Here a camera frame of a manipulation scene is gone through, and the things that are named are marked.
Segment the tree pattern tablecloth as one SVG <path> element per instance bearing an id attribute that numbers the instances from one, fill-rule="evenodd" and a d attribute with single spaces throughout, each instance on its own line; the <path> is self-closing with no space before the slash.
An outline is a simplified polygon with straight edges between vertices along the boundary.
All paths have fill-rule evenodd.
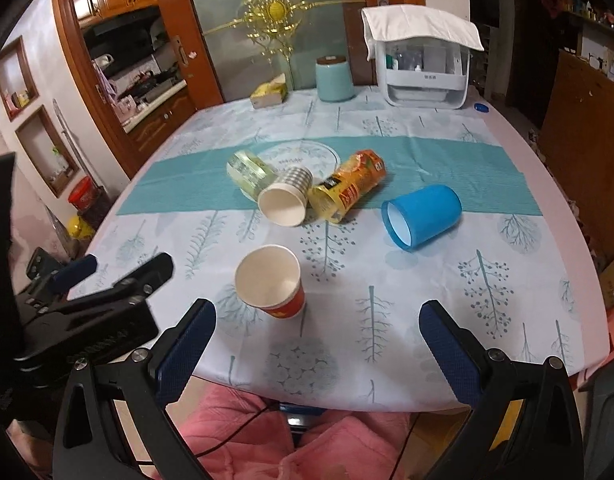
<path id="1" fill-rule="evenodd" d="M 247 150 L 278 169 L 328 177 L 360 150 L 384 161 L 384 182 L 341 223 L 309 214 L 270 222 L 227 175 Z M 462 204 L 452 229 L 406 252 L 381 216 L 385 200 L 444 184 Z M 301 263 L 303 310 L 280 320 L 237 297 L 234 273 L 253 250 L 289 248 Z M 196 374 L 234 388 L 327 408 L 441 410 L 452 393 L 418 330 L 439 301 L 487 347 L 539 363 L 586 363 L 583 323 L 554 230 L 528 174 L 472 106 L 454 112 L 389 106 L 374 88 L 341 104 L 310 90 L 254 110 L 247 101 L 202 110 L 122 194 L 92 246 L 96 272 L 76 288 L 107 288 L 160 252 L 173 278 L 150 298 L 161 327 L 197 298 L 215 304 L 217 330 Z"/>

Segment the yellow round object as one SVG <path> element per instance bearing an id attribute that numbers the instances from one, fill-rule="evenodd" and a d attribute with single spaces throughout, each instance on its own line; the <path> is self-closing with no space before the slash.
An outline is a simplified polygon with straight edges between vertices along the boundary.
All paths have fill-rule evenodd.
<path id="1" fill-rule="evenodd" d="M 67 232 L 73 240 L 92 240 L 95 230 L 80 216 L 72 216 L 67 223 Z"/>

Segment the grey checkered paper cup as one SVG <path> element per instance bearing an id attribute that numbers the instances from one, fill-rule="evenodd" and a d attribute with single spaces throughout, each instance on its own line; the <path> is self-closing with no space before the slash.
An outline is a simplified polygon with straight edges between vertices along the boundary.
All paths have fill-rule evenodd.
<path id="1" fill-rule="evenodd" d="M 260 212 L 277 226 L 299 226 L 306 217 L 311 172 L 301 166 L 287 168 L 258 195 Z"/>

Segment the green printed cup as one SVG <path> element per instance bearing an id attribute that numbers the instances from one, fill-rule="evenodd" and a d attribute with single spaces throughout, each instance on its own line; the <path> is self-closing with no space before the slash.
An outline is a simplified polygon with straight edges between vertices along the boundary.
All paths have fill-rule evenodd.
<path id="1" fill-rule="evenodd" d="M 249 151 L 237 151 L 226 164 L 227 175 L 241 192 L 250 200 L 257 202 L 258 196 L 277 178 L 277 173 Z"/>

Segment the yellow tissue box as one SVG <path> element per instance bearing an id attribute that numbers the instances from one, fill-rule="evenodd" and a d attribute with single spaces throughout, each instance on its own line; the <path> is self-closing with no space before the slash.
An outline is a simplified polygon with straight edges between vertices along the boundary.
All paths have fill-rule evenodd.
<path id="1" fill-rule="evenodd" d="M 287 96 L 287 84 L 284 74 L 264 82 L 249 96 L 254 110 L 282 104 Z"/>

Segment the wooden kitchen cabinet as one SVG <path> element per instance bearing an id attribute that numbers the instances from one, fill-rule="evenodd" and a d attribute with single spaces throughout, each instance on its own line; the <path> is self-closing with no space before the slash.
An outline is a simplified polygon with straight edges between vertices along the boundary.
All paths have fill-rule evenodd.
<path id="1" fill-rule="evenodd" d="M 84 105 L 128 177 L 223 96 L 192 0 L 52 0 Z"/>

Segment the small blue lid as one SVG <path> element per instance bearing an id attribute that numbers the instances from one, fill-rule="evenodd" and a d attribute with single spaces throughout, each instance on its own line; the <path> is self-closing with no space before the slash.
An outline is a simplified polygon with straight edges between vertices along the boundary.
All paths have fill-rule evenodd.
<path id="1" fill-rule="evenodd" d="M 488 106 L 483 104 L 483 103 L 475 103 L 474 104 L 474 109 L 477 110 L 480 113 L 488 113 L 490 111 Z"/>

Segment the dark wooden shelf cabinet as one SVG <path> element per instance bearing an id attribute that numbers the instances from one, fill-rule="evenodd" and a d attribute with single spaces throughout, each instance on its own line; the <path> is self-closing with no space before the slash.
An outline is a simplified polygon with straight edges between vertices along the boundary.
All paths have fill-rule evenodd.
<path id="1" fill-rule="evenodd" d="M 511 0 L 507 100 L 598 257 L 614 259 L 614 0 Z"/>

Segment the red paper cup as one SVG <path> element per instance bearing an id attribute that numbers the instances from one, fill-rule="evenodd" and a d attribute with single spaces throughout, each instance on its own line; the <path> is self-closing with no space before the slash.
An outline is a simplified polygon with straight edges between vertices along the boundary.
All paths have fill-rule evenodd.
<path id="1" fill-rule="evenodd" d="M 261 246 L 244 257 L 235 270 L 234 287 L 246 306 L 280 320 L 298 315 L 306 304 L 301 263 L 281 245 Z"/>

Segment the red bucket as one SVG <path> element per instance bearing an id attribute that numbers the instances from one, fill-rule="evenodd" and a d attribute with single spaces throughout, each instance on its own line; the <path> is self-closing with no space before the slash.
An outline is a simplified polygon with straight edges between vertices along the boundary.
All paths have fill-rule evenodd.
<path id="1" fill-rule="evenodd" d="M 96 186 L 90 177 L 83 177 L 68 195 L 68 202 L 77 210 L 89 208 L 96 199 Z"/>

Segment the orange printed cup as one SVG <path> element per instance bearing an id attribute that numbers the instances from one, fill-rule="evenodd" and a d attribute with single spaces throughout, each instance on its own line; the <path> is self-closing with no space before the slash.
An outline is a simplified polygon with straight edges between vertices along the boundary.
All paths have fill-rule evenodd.
<path id="1" fill-rule="evenodd" d="M 357 151 L 309 190 L 309 204 L 319 218 L 339 223 L 385 177 L 385 162 L 376 152 Z"/>

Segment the glass door gold ornament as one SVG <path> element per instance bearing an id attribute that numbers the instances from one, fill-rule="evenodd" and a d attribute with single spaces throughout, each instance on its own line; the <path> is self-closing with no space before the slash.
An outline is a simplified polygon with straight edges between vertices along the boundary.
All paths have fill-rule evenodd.
<path id="1" fill-rule="evenodd" d="M 247 98 L 284 76 L 292 90 L 316 84 L 316 62 L 361 46 L 367 0 L 192 0 L 222 98 Z"/>

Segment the white cloth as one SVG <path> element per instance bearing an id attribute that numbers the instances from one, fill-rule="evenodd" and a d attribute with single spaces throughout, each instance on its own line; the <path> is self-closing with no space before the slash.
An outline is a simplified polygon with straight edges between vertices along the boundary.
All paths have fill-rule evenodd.
<path id="1" fill-rule="evenodd" d="M 361 10 L 363 38 L 367 60 L 375 58 L 380 42 L 433 38 L 459 44 L 475 51 L 483 51 L 476 26 L 457 15 L 415 4 L 367 6 Z"/>

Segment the teal ceramic jar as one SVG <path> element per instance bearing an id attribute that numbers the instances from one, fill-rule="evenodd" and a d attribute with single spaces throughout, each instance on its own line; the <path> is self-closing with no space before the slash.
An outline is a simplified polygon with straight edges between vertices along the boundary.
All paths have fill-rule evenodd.
<path id="1" fill-rule="evenodd" d="M 344 55 L 326 55 L 316 59 L 316 85 L 323 102 L 344 102 L 353 99 L 355 88 L 349 64 Z"/>

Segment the blue plastic cup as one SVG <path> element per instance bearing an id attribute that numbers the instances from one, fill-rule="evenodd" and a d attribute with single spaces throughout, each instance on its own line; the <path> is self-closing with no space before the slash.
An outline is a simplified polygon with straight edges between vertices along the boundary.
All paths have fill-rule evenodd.
<path id="1" fill-rule="evenodd" d="M 432 184 L 385 200 L 381 216 L 395 245 L 411 252 L 456 226 L 462 216 L 462 204 L 449 186 Z"/>

